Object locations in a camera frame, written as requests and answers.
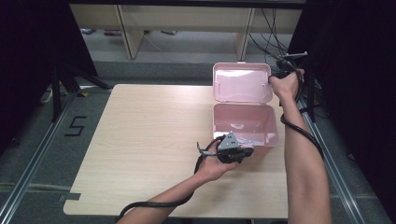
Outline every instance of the box lid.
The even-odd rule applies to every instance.
[[[213,96],[223,103],[266,104],[273,98],[266,63],[216,63],[213,66]]]

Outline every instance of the floor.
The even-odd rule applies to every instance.
[[[272,42],[273,46],[267,45],[264,38],[269,38],[269,35],[253,34],[253,39],[265,49],[268,49],[273,54],[278,54],[276,42]],[[177,32],[175,35],[168,35],[160,31],[150,31],[145,34],[136,58],[128,59],[125,52],[125,47],[120,36],[104,35],[103,30],[97,30],[90,35],[83,35],[87,47],[90,51],[92,59],[96,63],[125,63],[125,64],[140,64],[140,63],[236,63],[237,57],[233,44],[233,35],[224,33],[207,33],[207,32]],[[285,46],[291,40],[291,35],[279,35],[278,39]],[[252,39],[249,39],[247,45],[247,53],[245,62],[247,63],[268,63],[272,66],[276,65],[275,60],[269,55],[260,50]],[[101,111],[95,111],[94,108],[104,107],[108,94],[94,94],[93,102],[90,102],[92,109],[93,122],[92,127],[87,128],[94,131],[95,122],[99,120]],[[71,105],[74,111],[78,111],[83,107],[80,99]],[[27,128],[21,135],[28,138],[29,141],[21,143],[20,147],[27,148],[25,151],[15,150],[14,147],[10,149],[0,158],[0,202],[5,202],[8,199],[8,194],[11,192],[15,183],[20,181],[20,176],[25,172],[24,168],[28,166],[30,160],[35,156],[36,147],[39,146],[42,140],[40,136],[44,136],[48,128],[51,128],[49,123],[44,119],[50,116],[51,108],[49,105],[37,109]],[[375,194],[372,192],[369,184],[365,181],[364,176],[359,170],[359,167],[353,161],[346,157],[347,148],[343,144],[342,139],[337,134],[335,127],[327,118],[324,109],[316,111],[318,121],[315,124],[320,129],[320,134],[325,139],[325,144],[329,150],[332,160],[336,163],[334,170],[331,164],[327,164],[332,168],[331,172],[339,172],[342,174],[341,182],[339,179],[331,180],[331,198],[332,198],[332,216],[333,223],[390,223],[386,213],[381,204],[378,202]],[[57,147],[56,139],[52,143]],[[56,152],[49,151],[45,159],[38,164],[38,172],[35,177],[32,177],[33,182],[38,182],[38,179],[45,179],[43,181],[45,186],[30,185],[26,195],[20,201],[20,208],[14,211],[14,218],[10,223],[114,223],[113,217],[64,217],[62,207],[62,197],[59,195],[66,195],[73,183],[73,178],[69,175],[64,177],[59,176],[63,171],[58,171],[57,166],[47,161],[58,160],[58,163],[64,163],[66,167],[68,160],[79,160],[83,158],[83,153],[80,151],[73,151],[69,155],[56,155]],[[78,166],[68,171],[75,173]],[[52,179],[57,181],[49,181],[48,176],[55,176]],[[340,189],[340,185],[346,186],[346,189]],[[43,190],[44,187],[51,186],[53,189]],[[347,204],[345,195],[340,194],[339,190],[350,194],[354,204]],[[35,202],[41,201],[48,205],[47,211],[43,211],[39,207],[32,206]],[[361,217],[355,217],[356,214],[361,213]],[[256,219],[254,223],[266,224],[271,223],[271,219]],[[179,223],[180,220],[169,219],[166,223]],[[204,219],[195,220],[194,223],[243,223],[243,220],[219,220],[219,219]]]

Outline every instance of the pink box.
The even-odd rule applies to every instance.
[[[265,63],[216,63],[213,67],[214,137],[233,132],[240,145],[257,149],[279,143],[273,98]]]

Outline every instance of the desk panel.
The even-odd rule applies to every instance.
[[[116,216],[193,173],[196,142],[212,140],[212,87],[117,85],[107,102],[71,193],[68,215]],[[279,120],[276,98],[270,103]],[[171,217],[287,217],[284,127],[280,145],[195,191]]]

